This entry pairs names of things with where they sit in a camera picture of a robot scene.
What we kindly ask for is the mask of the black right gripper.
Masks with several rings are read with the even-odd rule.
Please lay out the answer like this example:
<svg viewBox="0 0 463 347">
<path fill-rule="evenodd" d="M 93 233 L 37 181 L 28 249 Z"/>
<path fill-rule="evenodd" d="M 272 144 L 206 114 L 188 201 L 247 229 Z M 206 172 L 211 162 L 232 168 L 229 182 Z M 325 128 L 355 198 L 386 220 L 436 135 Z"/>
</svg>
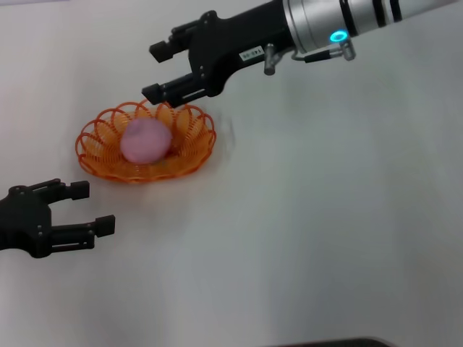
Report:
<svg viewBox="0 0 463 347">
<path fill-rule="evenodd" d="M 228 19 L 208 12 L 200 20 L 174 27 L 167 41 L 149 48 L 159 63 L 189 51 L 192 73 L 144 87 L 142 94 L 153 105 L 168 103 L 171 107 L 217 96 L 235 72 L 265 60 L 264 53 L 242 58 L 243 53 L 269 45 L 275 53 L 294 47 L 282 1 L 270 1 Z"/>
</svg>

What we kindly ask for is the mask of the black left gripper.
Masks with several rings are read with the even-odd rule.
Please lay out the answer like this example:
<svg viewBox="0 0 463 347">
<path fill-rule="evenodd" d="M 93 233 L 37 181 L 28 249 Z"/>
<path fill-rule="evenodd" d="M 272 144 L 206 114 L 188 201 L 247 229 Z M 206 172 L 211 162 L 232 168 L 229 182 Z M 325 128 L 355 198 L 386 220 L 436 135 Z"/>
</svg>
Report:
<svg viewBox="0 0 463 347">
<path fill-rule="evenodd" d="M 51 228 L 51 209 L 48 206 L 62 200 L 89 197 L 88 181 L 66 185 L 60 179 L 52 179 L 29 187 L 10 188 L 1 200 L 1 249 L 22 250 L 33 258 L 44 258 L 51 252 L 93 249 L 95 237 L 114 234 L 114 215 L 96 218 L 90 223 Z"/>
</svg>

